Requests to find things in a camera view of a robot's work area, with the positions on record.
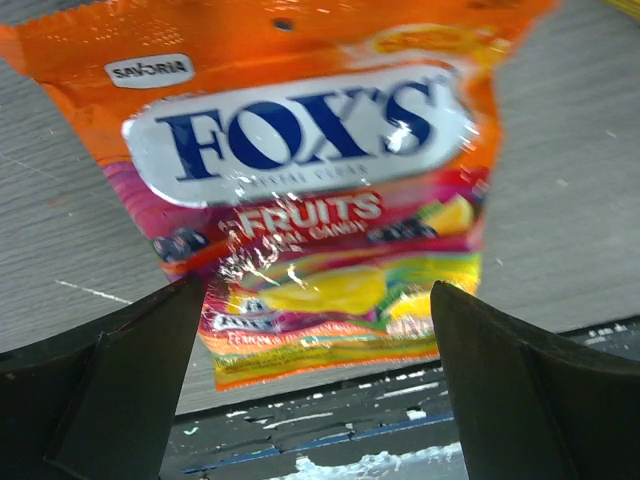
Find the orange Fox's candy bag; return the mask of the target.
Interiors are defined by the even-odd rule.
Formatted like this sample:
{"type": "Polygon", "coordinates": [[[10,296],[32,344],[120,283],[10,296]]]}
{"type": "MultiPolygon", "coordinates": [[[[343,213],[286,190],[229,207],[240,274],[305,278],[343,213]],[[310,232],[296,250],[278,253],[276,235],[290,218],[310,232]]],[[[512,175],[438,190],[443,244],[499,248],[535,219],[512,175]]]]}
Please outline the orange Fox's candy bag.
{"type": "Polygon", "coordinates": [[[218,389],[434,359],[478,290],[494,73],[548,1],[95,1],[1,28],[171,280],[218,389]]]}

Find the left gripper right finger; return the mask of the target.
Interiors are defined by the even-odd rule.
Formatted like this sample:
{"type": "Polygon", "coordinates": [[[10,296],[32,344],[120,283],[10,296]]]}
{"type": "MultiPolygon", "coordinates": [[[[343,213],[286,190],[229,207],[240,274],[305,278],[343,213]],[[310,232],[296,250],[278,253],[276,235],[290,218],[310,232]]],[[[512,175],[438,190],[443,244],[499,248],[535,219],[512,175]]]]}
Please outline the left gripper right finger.
{"type": "Polygon", "coordinates": [[[638,361],[543,330],[449,283],[435,283],[430,299],[470,478],[638,478],[638,361]]]}

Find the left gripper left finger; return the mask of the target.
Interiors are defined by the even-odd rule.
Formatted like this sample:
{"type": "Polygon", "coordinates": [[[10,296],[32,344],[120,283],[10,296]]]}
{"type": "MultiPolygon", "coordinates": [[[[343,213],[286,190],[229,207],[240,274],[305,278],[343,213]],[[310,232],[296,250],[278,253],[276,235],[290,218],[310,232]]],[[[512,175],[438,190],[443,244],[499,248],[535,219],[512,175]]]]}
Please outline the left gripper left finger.
{"type": "Polygon", "coordinates": [[[2,353],[2,478],[158,478],[204,293],[186,277],[2,353]]]}

